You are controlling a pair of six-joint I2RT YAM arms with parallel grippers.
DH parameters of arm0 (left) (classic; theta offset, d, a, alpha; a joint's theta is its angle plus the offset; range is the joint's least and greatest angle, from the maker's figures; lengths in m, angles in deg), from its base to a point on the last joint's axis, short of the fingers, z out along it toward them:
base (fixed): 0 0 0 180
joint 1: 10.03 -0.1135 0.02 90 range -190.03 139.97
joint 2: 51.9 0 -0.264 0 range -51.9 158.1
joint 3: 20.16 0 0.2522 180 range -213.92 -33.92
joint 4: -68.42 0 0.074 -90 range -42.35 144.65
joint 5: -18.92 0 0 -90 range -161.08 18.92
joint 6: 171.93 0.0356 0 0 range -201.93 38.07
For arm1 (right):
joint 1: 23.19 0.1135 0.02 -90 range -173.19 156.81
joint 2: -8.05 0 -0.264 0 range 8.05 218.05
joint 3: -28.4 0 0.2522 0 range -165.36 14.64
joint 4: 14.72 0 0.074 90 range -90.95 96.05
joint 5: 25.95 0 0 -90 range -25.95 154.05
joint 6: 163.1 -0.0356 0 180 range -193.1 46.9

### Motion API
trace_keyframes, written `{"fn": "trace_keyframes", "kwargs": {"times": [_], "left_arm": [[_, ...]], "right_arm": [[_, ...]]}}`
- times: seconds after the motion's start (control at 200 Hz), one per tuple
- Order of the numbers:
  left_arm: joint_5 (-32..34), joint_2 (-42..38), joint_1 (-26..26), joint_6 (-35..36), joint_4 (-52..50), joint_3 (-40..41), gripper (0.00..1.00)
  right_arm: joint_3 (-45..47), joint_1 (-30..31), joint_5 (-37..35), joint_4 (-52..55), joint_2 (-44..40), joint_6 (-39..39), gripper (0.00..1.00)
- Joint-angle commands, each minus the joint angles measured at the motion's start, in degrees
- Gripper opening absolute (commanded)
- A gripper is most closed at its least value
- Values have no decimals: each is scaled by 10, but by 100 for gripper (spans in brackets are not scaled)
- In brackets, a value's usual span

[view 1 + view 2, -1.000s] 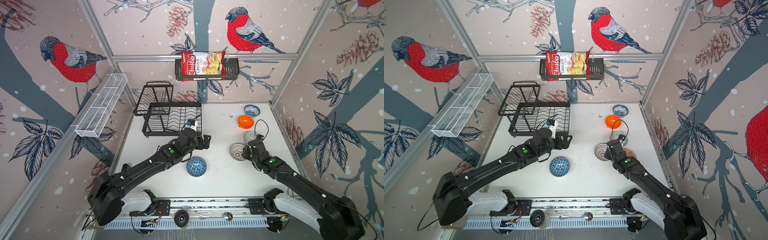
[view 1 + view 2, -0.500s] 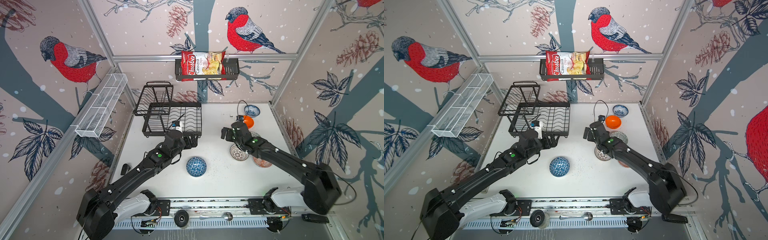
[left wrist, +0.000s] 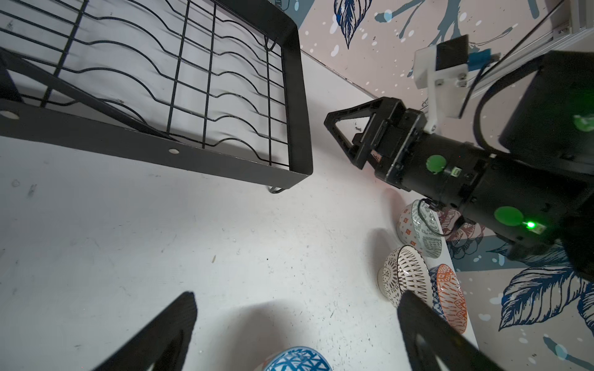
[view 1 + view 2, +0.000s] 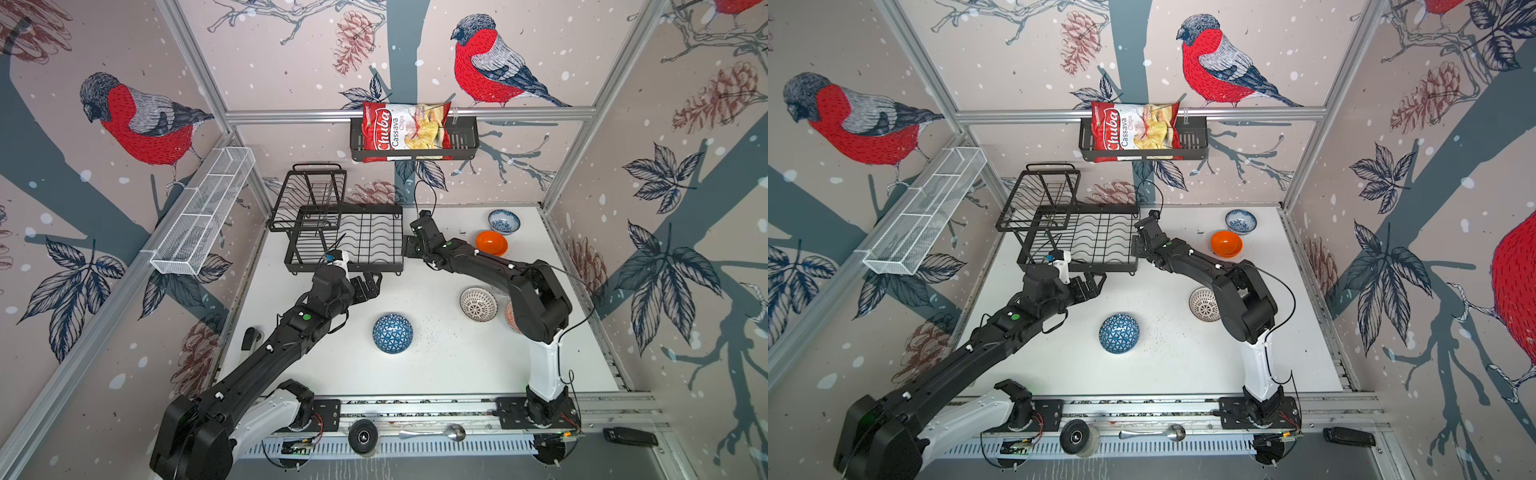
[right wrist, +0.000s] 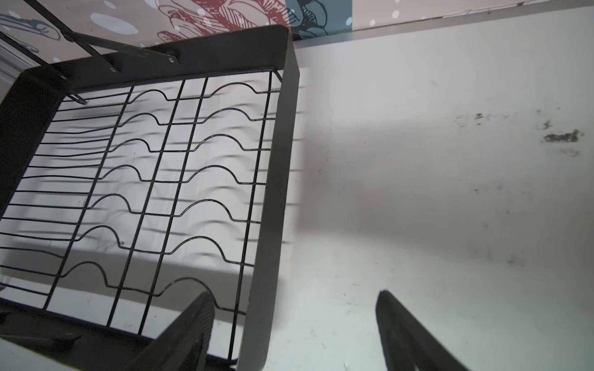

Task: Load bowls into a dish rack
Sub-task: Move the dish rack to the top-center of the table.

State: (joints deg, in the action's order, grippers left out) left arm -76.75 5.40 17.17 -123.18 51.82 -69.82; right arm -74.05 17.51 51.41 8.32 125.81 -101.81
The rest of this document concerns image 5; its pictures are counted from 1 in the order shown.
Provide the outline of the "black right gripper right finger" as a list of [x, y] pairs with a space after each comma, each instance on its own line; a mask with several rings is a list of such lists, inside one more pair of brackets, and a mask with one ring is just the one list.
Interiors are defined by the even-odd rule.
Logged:
[[387, 369], [466, 369], [391, 292], [379, 293], [375, 312]]

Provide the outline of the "black wire dish rack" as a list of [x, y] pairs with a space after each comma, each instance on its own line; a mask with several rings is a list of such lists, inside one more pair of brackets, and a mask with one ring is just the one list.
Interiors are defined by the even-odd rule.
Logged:
[[2, 369], [125, 370], [204, 292], [205, 370], [264, 369], [302, 13], [2, 2]]

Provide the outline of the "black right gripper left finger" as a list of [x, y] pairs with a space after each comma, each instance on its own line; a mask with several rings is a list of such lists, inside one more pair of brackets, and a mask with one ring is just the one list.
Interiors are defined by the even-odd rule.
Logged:
[[204, 292], [126, 367], [127, 370], [204, 370], [215, 315]]

